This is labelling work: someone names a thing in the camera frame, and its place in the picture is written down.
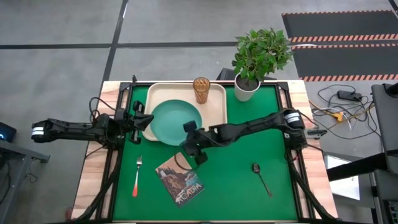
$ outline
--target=wooden table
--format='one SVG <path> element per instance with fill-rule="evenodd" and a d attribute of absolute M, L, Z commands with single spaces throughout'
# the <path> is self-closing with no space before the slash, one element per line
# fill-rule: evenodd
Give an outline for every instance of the wooden table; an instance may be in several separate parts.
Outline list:
<path fill-rule="evenodd" d="M 300 110 L 303 114 L 312 118 L 310 104 L 308 102 L 307 91 L 305 89 L 304 82 L 301 80 L 278 80 L 278 81 L 267 81 L 267 82 L 288 82 L 290 98 L 295 109 Z M 119 94 L 120 81 L 109 81 L 104 82 L 101 90 L 100 98 L 107 102 L 112 107 L 116 106 L 116 101 Z M 286 106 L 284 93 L 282 95 L 282 104 Z M 126 104 L 126 97 L 123 97 L 123 106 Z M 100 113 L 113 114 L 114 111 L 105 106 L 102 102 L 98 104 L 98 110 Z M 306 128 L 312 128 L 313 124 L 304 118 Z M 308 139 L 309 144 L 313 146 L 320 146 L 318 140 Z M 99 148 L 100 145 L 96 142 L 90 142 L 88 144 L 87 154 Z M 117 152 L 113 152 L 113 163 L 116 160 Z M 307 171 L 308 182 L 311 191 L 316 196 L 318 201 L 324 206 L 324 208 L 334 217 L 337 217 L 337 211 L 333 196 L 331 193 L 328 176 L 326 174 L 325 163 L 323 161 L 322 153 L 311 147 L 303 149 L 303 159 L 305 163 L 305 169 Z M 98 152 L 88 157 L 84 164 L 81 172 L 80 183 L 78 186 L 75 204 L 73 206 L 72 218 L 79 217 L 87 208 L 87 206 L 93 201 L 96 194 L 100 191 L 101 180 L 104 171 L 106 159 L 106 149 L 100 149 Z M 105 217 L 108 212 L 108 203 L 111 191 L 109 190 L 104 203 L 103 216 Z M 306 199 L 303 192 L 299 187 L 299 194 L 301 204 L 303 208 L 303 216 L 308 217 L 308 210 Z"/>

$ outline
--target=fork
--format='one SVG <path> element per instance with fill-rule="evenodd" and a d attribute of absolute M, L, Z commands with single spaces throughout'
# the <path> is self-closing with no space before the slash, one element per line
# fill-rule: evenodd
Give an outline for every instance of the fork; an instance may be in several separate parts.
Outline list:
<path fill-rule="evenodd" d="M 142 165 L 142 156 L 139 156 L 137 158 L 137 174 L 136 174 L 136 183 L 134 184 L 134 190 L 132 191 L 132 196 L 135 197 L 137 196 L 137 191 L 138 191 L 138 172 L 139 168 Z"/>

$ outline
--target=green table mat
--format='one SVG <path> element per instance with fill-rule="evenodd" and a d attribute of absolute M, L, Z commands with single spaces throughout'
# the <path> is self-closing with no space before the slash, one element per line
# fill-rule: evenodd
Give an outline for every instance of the green table mat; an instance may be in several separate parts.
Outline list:
<path fill-rule="evenodd" d="M 132 101 L 146 103 L 148 86 L 135 86 Z M 238 101 L 234 87 L 226 86 L 229 123 L 243 123 L 278 111 L 274 86 L 261 86 L 245 103 Z M 196 173 L 205 189 L 177 208 L 155 169 L 183 151 L 142 137 L 140 145 L 128 140 L 124 146 L 114 220 L 296 220 L 289 168 L 284 159 L 284 140 L 278 130 L 242 137 L 228 147 L 205 149 L 208 161 Z M 136 159 L 142 155 L 138 196 L 132 196 Z M 192 158 L 187 157 L 192 167 Z M 257 162 L 273 197 L 269 198 L 259 176 L 252 172 Z"/>

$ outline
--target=white pot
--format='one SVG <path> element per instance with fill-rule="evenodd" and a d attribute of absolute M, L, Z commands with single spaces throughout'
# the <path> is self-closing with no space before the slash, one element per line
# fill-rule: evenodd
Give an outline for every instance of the white pot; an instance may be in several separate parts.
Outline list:
<path fill-rule="evenodd" d="M 245 102 L 247 100 L 250 100 L 250 98 L 252 97 L 252 95 L 254 94 L 255 91 L 257 91 L 260 88 L 261 83 L 259 82 L 259 86 L 257 86 L 257 88 L 255 90 L 252 91 L 246 91 L 246 90 L 242 90 L 240 87 L 238 87 L 238 85 L 236 84 L 236 78 L 238 77 L 237 74 L 235 76 L 235 96 L 239 101 Z"/>

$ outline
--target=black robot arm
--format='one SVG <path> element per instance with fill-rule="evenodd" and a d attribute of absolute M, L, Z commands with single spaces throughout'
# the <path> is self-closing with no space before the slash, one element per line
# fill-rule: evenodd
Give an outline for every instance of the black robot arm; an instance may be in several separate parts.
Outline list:
<path fill-rule="evenodd" d="M 119 142 L 126 133 L 131 133 L 130 141 L 139 144 L 138 132 L 143 131 L 154 119 L 153 115 L 144 114 L 144 105 L 135 101 L 131 115 L 125 110 L 116 110 L 114 118 L 100 114 L 92 123 L 71 123 L 57 119 L 47 119 L 32 125 L 32 139 L 35 142 L 51 142 L 57 139 L 97 141 L 103 146 Z"/>
<path fill-rule="evenodd" d="M 290 147 L 302 149 L 307 144 L 304 135 L 304 123 L 300 111 L 284 109 L 278 113 L 272 113 L 263 118 L 247 121 L 242 124 L 219 124 L 197 129 L 196 123 L 191 121 L 184 124 L 184 130 L 188 133 L 187 140 L 182 147 L 189 156 L 195 156 L 197 164 L 204 163 L 207 155 L 201 150 L 208 147 L 224 147 L 237 141 L 240 137 L 267 129 L 279 129 L 289 135 Z"/>

